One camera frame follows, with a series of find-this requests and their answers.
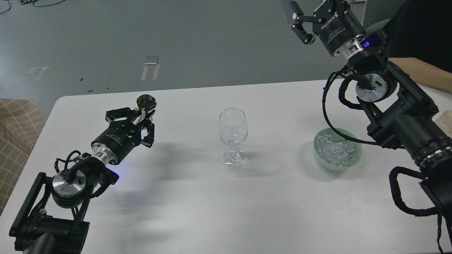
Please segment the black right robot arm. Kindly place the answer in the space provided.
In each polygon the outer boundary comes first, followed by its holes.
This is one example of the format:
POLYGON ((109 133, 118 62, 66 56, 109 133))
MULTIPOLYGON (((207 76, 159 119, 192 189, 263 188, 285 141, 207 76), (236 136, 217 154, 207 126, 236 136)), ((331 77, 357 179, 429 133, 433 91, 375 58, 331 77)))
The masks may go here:
POLYGON ((322 111, 335 133, 355 143, 388 149, 405 149, 419 171, 394 167, 389 186, 394 204, 406 214, 437 217, 437 241, 442 223, 451 235, 451 138, 432 120, 439 112, 434 101, 396 64, 383 55, 387 35, 383 26, 363 27, 350 10, 350 0, 323 0, 312 16, 304 14, 295 1, 286 10, 294 23, 292 31, 303 44, 319 38, 331 56, 344 55, 346 65, 330 74, 323 88, 322 111), (352 138, 330 122, 326 98, 337 77, 343 77, 339 101, 362 110, 370 121, 368 135, 373 141, 352 138), (409 208, 403 201, 398 175, 420 180, 420 187, 434 204, 428 209, 409 208))

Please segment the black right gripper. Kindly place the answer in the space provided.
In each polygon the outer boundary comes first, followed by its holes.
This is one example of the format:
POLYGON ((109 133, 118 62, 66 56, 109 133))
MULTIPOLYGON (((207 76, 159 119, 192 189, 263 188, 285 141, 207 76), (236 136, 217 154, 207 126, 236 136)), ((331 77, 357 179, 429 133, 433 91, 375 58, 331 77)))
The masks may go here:
POLYGON ((350 6, 345 0, 323 0, 314 11, 315 16, 306 16, 295 1, 290 1, 289 6, 293 11, 292 31, 305 45, 315 41, 315 35, 331 56, 338 56, 340 48, 347 42, 355 40, 360 42, 366 35, 366 31, 351 12, 350 6), (308 33, 303 23, 314 23, 313 33, 308 33))

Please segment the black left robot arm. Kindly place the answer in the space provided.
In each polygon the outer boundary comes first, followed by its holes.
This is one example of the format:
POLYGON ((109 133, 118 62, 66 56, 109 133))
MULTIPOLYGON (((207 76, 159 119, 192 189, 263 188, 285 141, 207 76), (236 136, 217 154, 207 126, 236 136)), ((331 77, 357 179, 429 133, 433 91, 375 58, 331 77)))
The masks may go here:
POLYGON ((106 112, 108 127, 91 143, 91 153, 72 151, 57 158, 55 175, 39 173, 14 219, 9 236, 23 254, 80 254, 90 223, 85 216, 92 199, 119 180, 108 169, 137 146, 155 140, 156 105, 106 112))

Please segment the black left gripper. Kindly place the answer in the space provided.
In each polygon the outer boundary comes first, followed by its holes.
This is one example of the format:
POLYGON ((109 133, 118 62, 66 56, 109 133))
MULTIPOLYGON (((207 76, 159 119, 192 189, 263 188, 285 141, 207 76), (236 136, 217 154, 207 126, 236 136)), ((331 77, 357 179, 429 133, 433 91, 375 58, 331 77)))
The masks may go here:
POLYGON ((109 164, 118 165, 139 145, 152 147, 155 141, 155 110, 145 111, 129 107, 109 110, 109 126, 91 143, 93 151, 104 147, 110 154, 109 164))

